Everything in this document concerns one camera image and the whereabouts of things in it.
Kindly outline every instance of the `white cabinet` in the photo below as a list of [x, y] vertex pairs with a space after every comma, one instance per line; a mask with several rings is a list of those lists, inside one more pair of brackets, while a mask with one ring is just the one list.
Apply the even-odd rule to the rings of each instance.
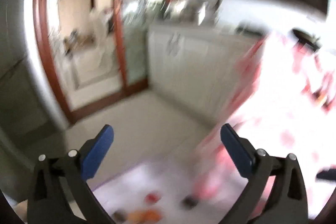
[[154, 88], [215, 122], [238, 81], [233, 67], [255, 40], [223, 36], [223, 41], [151, 30], [150, 82]]

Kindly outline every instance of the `wooden door frame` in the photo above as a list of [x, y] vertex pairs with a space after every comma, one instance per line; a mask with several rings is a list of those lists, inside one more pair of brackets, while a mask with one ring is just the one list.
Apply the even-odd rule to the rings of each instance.
[[47, 17], [47, 0], [33, 0], [33, 17], [35, 36], [38, 51], [40, 54], [42, 66], [46, 73], [48, 82], [56, 97], [56, 100], [71, 124], [75, 124], [80, 119], [95, 113], [119, 100], [129, 97], [135, 93], [148, 88], [148, 79], [141, 80], [133, 85], [127, 82], [127, 66], [125, 60], [125, 48], [123, 42], [123, 29], [121, 19], [121, 0], [113, 0], [114, 4], [114, 23], [115, 23], [115, 43], [117, 57], [120, 65], [120, 74], [122, 78], [122, 89], [119, 92], [111, 94], [105, 98], [90, 103], [76, 110], [71, 110], [64, 94], [53, 63], [53, 57], [50, 49], [50, 41], [48, 35], [48, 17]]

